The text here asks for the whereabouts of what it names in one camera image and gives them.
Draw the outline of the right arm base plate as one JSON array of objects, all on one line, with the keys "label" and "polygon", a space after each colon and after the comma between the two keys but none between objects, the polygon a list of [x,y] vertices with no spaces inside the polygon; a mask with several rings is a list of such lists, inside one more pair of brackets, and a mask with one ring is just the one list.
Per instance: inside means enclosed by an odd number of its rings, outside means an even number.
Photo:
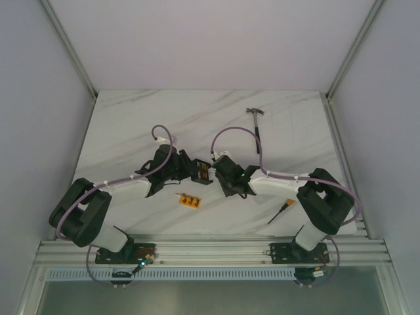
[{"label": "right arm base plate", "polygon": [[330,262],[325,243],[318,243],[311,251],[295,243],[271,243],[268,255],[273,264],[327,264]]}]

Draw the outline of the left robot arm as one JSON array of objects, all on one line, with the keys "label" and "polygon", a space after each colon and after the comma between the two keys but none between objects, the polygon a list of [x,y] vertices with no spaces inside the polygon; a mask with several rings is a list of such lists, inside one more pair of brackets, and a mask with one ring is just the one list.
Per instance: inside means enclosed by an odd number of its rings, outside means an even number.
[{"label": "left robot arm", "polygon": [[76,246],[105,248],[119,264],[126,264],[135,253],[130,244],[133,241],[124,231],[104,224],[109,207],[148,198],[163,189],[167,181],[193,178],[198,172],[197,159],[190,159],[185,150],[162,144],[153,159],[115,185],[94,185],[85,178],[77,179],[52,211],[49,224]]}]

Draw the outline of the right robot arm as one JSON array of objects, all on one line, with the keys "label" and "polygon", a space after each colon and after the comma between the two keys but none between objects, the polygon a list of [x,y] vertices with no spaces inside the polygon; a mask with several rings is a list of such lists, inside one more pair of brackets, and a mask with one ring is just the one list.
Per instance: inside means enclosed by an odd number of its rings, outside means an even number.
[{"label": "right robot arm", "polygon": [[256,165],[243,169],[226,152],[214,152],[212,158],[212,168],[225,196],[280,196],[300,203],[308,222],[291,244],[291,256],[296,261],[307,261],[318,243],[338,233],[354,207],[354,197],[325,169],[292,175],[272,173]]}]

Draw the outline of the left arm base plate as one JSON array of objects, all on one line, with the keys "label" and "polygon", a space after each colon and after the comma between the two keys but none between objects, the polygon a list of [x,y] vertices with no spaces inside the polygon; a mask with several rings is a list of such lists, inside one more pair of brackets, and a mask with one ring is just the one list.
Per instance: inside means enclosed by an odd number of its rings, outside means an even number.
[{"label": "left arm base plate", "polygon": [[128,248],[114,253],[105,248],[96,252],[96,264],[138,264],[146,260],[146,256],[152,256],[156,252],[154,243],[134,243]]}]

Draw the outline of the black fuse box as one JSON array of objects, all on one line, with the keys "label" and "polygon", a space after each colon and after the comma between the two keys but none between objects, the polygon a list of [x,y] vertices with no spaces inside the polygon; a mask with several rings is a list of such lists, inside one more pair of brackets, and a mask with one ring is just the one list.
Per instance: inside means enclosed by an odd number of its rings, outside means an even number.
[{"label": "black fuse box", "polygon": [[211,164],[200,159],[194,159],[191,166],[191,181],[209,185],[213,181],[209,178],[209,169]]}]

